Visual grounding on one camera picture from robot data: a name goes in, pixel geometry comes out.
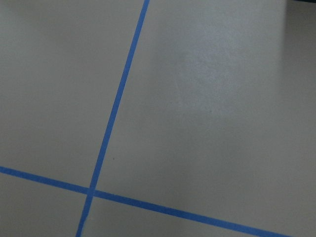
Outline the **brown table mat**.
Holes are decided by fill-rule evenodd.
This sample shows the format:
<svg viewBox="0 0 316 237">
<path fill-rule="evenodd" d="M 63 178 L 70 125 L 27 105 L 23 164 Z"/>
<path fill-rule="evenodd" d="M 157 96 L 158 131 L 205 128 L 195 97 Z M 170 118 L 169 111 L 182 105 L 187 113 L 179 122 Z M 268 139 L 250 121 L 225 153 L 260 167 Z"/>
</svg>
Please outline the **brown table mat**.
<svg viewBox="0 0 316 237">
<path fill-rule="evenodd" d="M 3 237 L 313 237 L 313 0 L 3 0 Z"/>
</svg>

